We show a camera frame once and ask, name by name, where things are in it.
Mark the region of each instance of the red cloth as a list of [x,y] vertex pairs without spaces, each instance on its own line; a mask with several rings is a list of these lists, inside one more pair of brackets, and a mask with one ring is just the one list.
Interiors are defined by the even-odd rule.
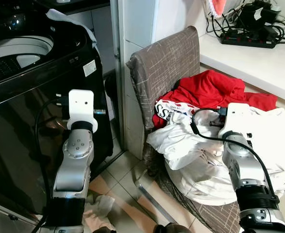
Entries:
[[[189,103],[198,108],[227,107],[231,102],[247,103],[264,111],[276,108],[277,97],[275,95],[250,93],[244,90],[243,80],[207,70],[181,79],[177,89],[166,93],[159,99]],[[163,128],[167,122],[157,114],[154,114],[152,121],[157,129]]]

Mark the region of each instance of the pink towel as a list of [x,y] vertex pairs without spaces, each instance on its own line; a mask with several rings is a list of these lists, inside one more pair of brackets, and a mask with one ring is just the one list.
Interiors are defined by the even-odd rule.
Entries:
[[211,14],[214,17],[220,17],[223,14],[226,0],[208,0]]

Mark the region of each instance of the washing machine drum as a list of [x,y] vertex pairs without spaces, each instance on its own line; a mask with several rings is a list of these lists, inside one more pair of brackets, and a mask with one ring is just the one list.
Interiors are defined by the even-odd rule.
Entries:
[[0,81],[38,64],[52,48],[53,41],[44,36],[0,40]]

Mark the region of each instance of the chair backrest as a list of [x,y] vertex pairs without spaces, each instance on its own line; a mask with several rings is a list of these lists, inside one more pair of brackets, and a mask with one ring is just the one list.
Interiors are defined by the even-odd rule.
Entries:
[[132,54],[127,66],[142,110],[145,136],[152,132],[156,100],[184,77],[200,71],[199,39],[195,27],[166,37]]

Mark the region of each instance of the white towel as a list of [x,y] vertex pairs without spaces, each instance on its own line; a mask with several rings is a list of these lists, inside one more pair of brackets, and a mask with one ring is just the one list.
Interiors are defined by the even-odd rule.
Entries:
[[113,203],[114,198],[105,195],[98,196],[94,203],[92,201],[91,203],[85,203],[82,219],[85,233],[92,233],[101,227],[107,227],[115,231],[114,226],[107,218],[107,214],[111,211]]
[[93,35],[93,33],[91,32],[90,29],[88,29],[86,26],[84,26],[82,23],[79,23],[78,21],[75,21],[73,20],[71,17],[55,10],[55,9],[49,9],[49,11],[46,13],[46,16],[49,18],[49,19],[52,19],[52,20],[55,20],[55,21],[64,21],[64,22],[70,22],[70,23],[73,23],[73,24],[76,24],[76,25],[80,25],[82,27],[85,28],[86,32],[88,33],[90,39],[92,40],[92,47],[96,48],[96,50],[98,51],[97,49],[97,46],[96,46],[96,38],[95,36]]

